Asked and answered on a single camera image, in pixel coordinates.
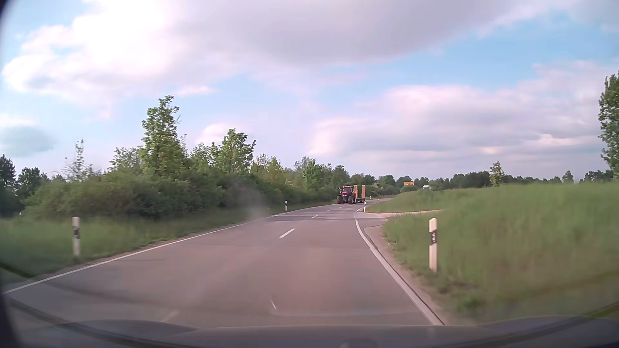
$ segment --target blue sky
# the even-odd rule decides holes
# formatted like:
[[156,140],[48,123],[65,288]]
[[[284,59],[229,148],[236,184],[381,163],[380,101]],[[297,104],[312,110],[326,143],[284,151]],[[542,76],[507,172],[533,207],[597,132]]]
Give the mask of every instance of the blue sky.
[[356,3],[14,1],[0,152],[59,172],[83,137],[106,168],[173,94],[188,145],[236,127],[289,167],[310,155],[396,177],[496,160],[523,176],[606,168],[597,98],[619,70],[605,15],[617,3]]

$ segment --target road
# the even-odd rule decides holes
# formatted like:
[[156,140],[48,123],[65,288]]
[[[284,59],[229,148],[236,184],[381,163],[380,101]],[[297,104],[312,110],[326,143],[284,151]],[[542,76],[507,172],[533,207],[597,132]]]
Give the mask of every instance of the road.
[[[196,328],[431,324],[361,235],[382,223],[355,212],[362,207],[275,215],[6,294],[65,321],[156,320]],[[12,315],[20,329],[42,324],[21,311]]]

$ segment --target red tractor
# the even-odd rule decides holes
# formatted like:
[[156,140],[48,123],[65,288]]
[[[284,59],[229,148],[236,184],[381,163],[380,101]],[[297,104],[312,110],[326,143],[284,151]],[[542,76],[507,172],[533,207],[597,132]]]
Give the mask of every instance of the red tractor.
[[356,204],[357,203],[357,190],[353,186],[342,186],[340,193],[337,195],[338,204]]

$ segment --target grassy embankment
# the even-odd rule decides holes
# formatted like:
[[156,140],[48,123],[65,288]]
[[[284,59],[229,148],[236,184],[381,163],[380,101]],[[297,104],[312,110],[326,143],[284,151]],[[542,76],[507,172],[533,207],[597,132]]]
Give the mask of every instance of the grassy embankment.
[[[459,313],[479,321],[585,314],[619,300],[619,184],[417,191],[371,210],[389,219],[399,261]],[[438,219],[439,273],[428,269]],[[610,316],[617,318],[617,312]]]
[[[333,202],[288,205],[288,211]],[[158,241],[213,230],[244,220],[277,214],[284,207],[263,211],[214,209],[182,219],[82,219],[81,256],[72,255],[71,219],[33,220],[26,217],[0,219],[0,272],[2,283],[22,280],[114,254],[132,251]]]

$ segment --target green grass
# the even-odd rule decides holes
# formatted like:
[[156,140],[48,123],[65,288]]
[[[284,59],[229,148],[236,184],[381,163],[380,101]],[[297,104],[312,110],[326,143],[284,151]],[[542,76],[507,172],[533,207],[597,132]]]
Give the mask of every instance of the green grass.
[[[402,264],[479,321],[579,315],[619,300],[618,183],[426,191],[384,204],[445,209],[389,219],[384,232]],[[428,269],[431,217],[437,276]]]
[[444,209],[457,204],[461,199],[469,197],[478,190],[480,189],[450,189],[437,192],[430,191],[429,189],[420,189],[414,192],[398,194],[388,201],[368,207],[366,211],[410,212]]
[[[330,204],[309,202],[289,204],[288,211]],[[0,269],[2,283],[23,280],[40,274],[132,251],[158,241],[171,240],[195,232],[235,224],[248,219],[283,212],[284,207],[270,209],[214,209],[203,214],[154,222],[146,219],[82,219],[80,222],[81,256],[72,255],[71,220],[33,220],[26,217],[0,219]]]

